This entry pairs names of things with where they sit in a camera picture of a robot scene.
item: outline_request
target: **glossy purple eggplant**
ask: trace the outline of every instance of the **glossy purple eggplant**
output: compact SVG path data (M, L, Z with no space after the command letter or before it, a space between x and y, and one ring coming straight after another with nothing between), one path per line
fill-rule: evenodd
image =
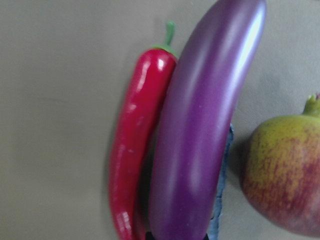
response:
M156 240L206 235L232 115L265 15L265 0L219 0L184 47L152 169L149 221Z

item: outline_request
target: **chili pepper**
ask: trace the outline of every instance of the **chili pepper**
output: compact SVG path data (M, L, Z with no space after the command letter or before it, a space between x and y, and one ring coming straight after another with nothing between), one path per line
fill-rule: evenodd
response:
M149 222L156 240L206 235L228 131L263 31L265 0L218 0L174 70L159 122Z
M144 236L135 226L135 201L143 158L158 124L177 58L170 47L175 25L167 23L165 45L156 45L138 59L118 119L110 155L109 205L122 240Z

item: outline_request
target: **gray background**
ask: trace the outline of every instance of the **gray background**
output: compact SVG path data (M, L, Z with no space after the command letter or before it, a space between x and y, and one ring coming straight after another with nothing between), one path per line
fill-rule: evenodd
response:
M177 25L180 53L214 0L0 2L0 239L115 240L108 149L137 57ZM265 31L234 113L220 240L306 240L239 188L243 140L320 91L320 2L267 0Z

